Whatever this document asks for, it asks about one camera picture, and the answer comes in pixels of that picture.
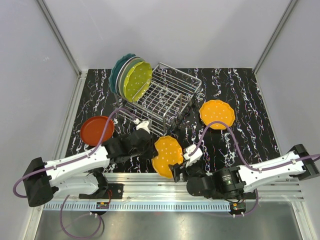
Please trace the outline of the orange dotted scalloped plate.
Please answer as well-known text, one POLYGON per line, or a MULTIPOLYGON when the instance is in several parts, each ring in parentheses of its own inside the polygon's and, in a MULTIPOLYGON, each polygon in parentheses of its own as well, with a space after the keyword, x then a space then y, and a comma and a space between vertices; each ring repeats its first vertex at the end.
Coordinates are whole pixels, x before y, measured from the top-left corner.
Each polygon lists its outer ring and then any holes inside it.
POLYGON ((169 165, 181 164, 184 160, 183 150, 178 141, 171 136, 162 136, 154 144, 158 155, 152 161, 154 170, 162 177, 172 179, 169 165))

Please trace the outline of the lime green dotted plate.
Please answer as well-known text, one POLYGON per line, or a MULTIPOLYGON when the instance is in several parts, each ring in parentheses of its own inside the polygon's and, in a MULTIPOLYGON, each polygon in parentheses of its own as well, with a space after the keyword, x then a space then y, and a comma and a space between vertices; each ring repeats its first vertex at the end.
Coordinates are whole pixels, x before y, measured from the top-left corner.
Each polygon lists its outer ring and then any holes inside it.
POLYGON ((149 88, 152 79, 150 63, 141 61, 135 63, 124 79, 123 93, 128 102, 137 102, 149 88))

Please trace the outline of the teal scalloped plate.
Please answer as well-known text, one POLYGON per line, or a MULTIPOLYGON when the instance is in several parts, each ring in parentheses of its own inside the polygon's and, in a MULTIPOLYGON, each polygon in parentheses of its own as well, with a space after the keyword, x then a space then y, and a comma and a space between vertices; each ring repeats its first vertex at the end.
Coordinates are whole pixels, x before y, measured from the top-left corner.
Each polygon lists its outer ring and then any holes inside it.
POLYGON ((126 61, 128 61, 129 59, 131 59, 135 56, 136 55, 134 53, 128 53, 128 54, 124 55, 116 62, 114 67, 111 69, 111 73, 108 78, 108 82, 109 82, 110 91, 113 94, 116 93, 116 80, 117 80, 117 76, 118 76, 122 66, 126 63, 126 61))

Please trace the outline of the white plate green rim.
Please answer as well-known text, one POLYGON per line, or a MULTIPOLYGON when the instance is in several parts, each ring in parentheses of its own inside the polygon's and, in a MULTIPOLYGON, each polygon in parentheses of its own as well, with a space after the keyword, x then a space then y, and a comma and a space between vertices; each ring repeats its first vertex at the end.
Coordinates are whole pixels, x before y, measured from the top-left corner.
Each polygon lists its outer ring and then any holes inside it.
POLYGON ((131 57, 130 59, 126 60, 123 65, 121 66, 120 70, 119 70, 119 73, 117 74, 117 77, 116 77, 116 82, 115 82, 115 92, 118 96, 121 96, 121 93, 120 93, 120 88, 119 88, 119 83, 120 83, 120 80, 121 80, 121 74, 123 72, 123 70, 125 69, 125 67, 128 65, 128 63, 132 62, 133 60, 136 60, 136 59, 140 59, 139 56, 134 56, 134 57, 131 57))

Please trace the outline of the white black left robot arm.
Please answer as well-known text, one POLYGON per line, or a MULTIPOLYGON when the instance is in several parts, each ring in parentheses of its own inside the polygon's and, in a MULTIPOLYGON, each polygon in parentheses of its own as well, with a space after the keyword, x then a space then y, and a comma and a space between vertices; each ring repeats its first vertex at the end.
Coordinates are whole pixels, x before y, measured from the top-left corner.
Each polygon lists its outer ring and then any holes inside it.
POLYGON ((124 163, 133 157, 150 160, 157 155, 152 135, 141 128, 63 159, 44 162, 41 157, 35 158, 22 177, 28 205, 38 207, 55 196, 65 195, 101 199, 108 192, 107 179, 101 173, 80 177, 81 173, 124 163))

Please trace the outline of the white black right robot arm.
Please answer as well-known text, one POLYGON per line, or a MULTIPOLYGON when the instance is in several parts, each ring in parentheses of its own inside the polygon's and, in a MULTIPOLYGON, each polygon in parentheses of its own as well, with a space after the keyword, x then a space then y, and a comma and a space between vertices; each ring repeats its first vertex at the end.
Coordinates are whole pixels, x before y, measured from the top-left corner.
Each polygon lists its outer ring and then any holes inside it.
POLYGON ((210 174, 190 170, 202 155, 202 150, 193 144, 184 150, 182 163, 168 166, 174 181, 186 182, 187 192, 194 197, 240 201, 245 194, 274 181, 307 180, 320 175, 315 164, 320 159, 319 154, 309 155, 303 144, 295 145, 285 155, 271 160, 221 168, 210 174))

